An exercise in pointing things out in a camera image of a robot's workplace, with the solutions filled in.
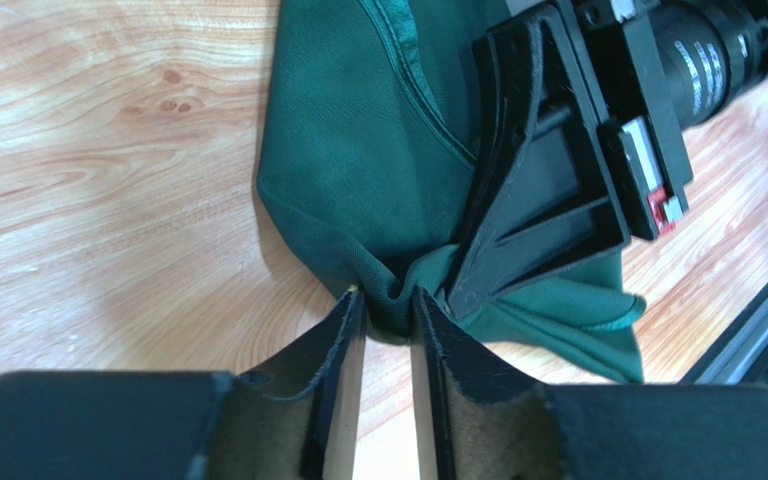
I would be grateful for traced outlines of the dark green cloth napkin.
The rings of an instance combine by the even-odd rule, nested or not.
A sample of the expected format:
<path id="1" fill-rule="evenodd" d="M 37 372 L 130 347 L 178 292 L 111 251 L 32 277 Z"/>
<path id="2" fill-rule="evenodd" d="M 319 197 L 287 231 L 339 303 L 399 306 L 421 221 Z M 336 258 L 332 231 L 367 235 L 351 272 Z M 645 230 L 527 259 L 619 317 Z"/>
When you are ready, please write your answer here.
<path id="1" fill-rule="evenodd" d="M 257 190 L 290 250 L 335 295 L 366 295 L 374 333 L 400 342 L 416 288 L 481 342 L 540 346 L 597 375 L 643 379 L 620 252 L 464 318 L 445 287 L 476 174 L 473 42 L 512 1 L 285 1 Z"/>

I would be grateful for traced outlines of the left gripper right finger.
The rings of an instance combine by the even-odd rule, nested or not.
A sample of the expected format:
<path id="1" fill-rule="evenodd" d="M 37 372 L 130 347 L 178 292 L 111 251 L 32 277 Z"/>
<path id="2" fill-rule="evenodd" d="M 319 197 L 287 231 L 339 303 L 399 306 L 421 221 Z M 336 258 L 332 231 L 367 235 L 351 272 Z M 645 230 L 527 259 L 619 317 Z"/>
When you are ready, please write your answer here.
<path id="1" fill-rule="evenodd" d="M 557 421 L 538 380 L 412 294 L 410 355 L 423 479 L 561 479 Z"/>

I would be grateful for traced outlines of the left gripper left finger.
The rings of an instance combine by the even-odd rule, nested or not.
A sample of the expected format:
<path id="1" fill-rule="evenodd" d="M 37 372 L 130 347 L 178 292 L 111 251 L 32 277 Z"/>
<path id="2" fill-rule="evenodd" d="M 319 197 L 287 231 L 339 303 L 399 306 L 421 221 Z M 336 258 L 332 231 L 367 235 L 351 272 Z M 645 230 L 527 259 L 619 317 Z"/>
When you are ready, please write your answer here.
<path id="1" fill-rule="evenodd" d="M 238 375 L 209 451 L 210 479 L 353 476 L 366 305 L 351 286 L 317 325 Z"/>

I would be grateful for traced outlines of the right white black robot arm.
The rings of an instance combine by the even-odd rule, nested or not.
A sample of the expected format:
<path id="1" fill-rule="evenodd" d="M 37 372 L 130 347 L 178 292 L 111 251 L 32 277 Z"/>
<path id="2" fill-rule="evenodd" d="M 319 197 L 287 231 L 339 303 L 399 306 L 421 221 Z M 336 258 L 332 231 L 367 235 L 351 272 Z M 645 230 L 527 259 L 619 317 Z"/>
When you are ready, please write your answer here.
<path id="1" fill-rule="evenodd" d="M 456 318 L 675 227 L 684 131 L 768 77 L 768 1 L 542 1 L 472 53 L 482 130 L 445 288 Z"/>

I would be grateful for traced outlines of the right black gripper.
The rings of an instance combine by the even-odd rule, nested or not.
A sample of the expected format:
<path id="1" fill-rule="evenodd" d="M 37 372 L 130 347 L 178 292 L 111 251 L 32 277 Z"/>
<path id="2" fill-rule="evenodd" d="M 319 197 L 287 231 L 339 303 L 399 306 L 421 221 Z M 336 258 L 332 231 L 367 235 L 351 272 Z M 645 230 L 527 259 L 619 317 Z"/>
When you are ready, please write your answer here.
<path id="1" fill-rule="evenodd" d="M 653 241 L 683 214 L 688 160 L 647 16 L 512 1 L 472 45 L 476 174 L 445 287 L 464 318 L 524 286 Z"/>

